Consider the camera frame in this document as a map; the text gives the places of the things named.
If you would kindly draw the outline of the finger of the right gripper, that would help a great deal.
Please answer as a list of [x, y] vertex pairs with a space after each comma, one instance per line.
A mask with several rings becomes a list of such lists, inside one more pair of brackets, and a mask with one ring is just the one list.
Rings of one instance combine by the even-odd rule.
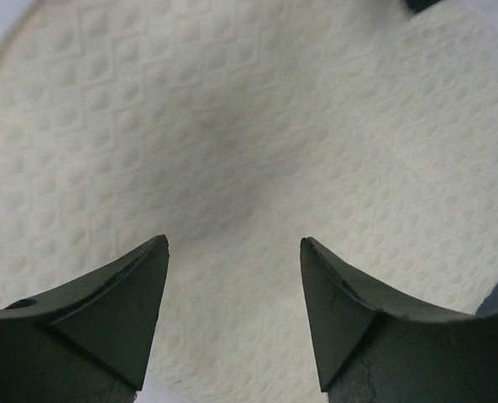
[[404, 3], [410, 12], [418, 14], [437, 4], [438, 0], [405, 0]]

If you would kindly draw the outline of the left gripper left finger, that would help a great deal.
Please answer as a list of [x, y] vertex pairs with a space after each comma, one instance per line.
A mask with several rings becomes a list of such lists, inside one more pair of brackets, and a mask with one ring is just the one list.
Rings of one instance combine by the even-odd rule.
[[132, 402], [142, 390], [169, 262], [159, 235], [0, 309], [0, 402]]

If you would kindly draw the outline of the cream yellow pillow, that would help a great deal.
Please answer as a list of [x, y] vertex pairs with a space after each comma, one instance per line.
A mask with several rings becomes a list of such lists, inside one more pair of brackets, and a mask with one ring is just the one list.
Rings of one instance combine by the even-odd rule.
[[498, 1], [38, 1], [0, 43], [0, 308], [157, 234], [143, 401], [324, 401], [305, 237], [476, 311], [498, 282]]

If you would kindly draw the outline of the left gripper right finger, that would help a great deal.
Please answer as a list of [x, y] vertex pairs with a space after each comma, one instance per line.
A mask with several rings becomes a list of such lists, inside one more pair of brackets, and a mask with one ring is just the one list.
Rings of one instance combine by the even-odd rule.
[[498, 286], [475, 314], [409, 296], [300, 245], [321, 391], [331, 402], [498, 402]]

